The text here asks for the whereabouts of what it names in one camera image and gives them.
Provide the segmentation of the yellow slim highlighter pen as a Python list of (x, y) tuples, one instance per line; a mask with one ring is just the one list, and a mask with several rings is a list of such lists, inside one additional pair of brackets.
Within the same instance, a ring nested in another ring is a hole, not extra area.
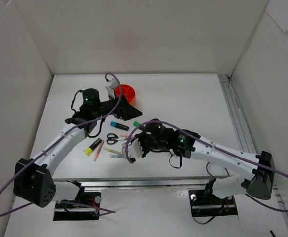
[(113, 153), (113, 154), (116, 154), (116, 155), (121, 155), (121, 156), (123, 155), (122, 152), (114, 150), (114, 149), (111, 149), (111, 148), (103, 147), (103, 150), (107, 151), (107, 152), (110, 152), (110, 153)]

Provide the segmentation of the blue slim highlighter pen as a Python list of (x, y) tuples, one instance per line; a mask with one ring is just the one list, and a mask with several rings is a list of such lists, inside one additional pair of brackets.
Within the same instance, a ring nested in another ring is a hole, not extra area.
[(125, 157), (123, 155), (117, 155), (117, 154), (110, 154), (109, 155), (110, 158), (121, 158), (121, 159), (125, 159)]

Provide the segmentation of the yellow cap black highlighter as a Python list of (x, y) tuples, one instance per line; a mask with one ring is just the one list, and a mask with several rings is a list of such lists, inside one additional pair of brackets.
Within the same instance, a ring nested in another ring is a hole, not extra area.
[(95, 140), (85, 151), (84, 153), (89, 156), (92, 154), (92, 152), (94, 151), (94, 149), (102, 142), (102, 139), (98, 138), (97, 140)]

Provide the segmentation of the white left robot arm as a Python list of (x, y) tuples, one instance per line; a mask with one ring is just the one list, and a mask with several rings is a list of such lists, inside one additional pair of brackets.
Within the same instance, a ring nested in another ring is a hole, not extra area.
[(51, 202), (66, 200), (73, 207), (83, 205), (84, 187), (78, 181), (53, 181), (53, 174), (72, 149), (87, 138), (105, 115), (128, 121), (139, 117), (142, 112), (130, 105), (127, 99), (111, 98), (100, 101), (96, 89), (82, 91), (83, 104), (71, 118), (65, 120), (65, 127), (37, 158), (20, 159), (15, 165), (16, 179), (13, 192), (16, 196), (39, 207)]

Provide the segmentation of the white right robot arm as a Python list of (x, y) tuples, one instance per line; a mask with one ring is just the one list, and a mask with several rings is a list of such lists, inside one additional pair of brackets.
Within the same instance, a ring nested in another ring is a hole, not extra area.
[(185, 129), (173, 130), (157, 122), (146, 125), (127, 149), (129, 159), (144, 158), (153, 151), (210, 162), (235, 172), (235, 177), (216, 178), (207, 184), (204, 197), (209, 203), (237, 194), (248, 194), (261, 200), (271, 198), (274, 163), (269, 152), (241, 152), (218, 145), (197, 133)]

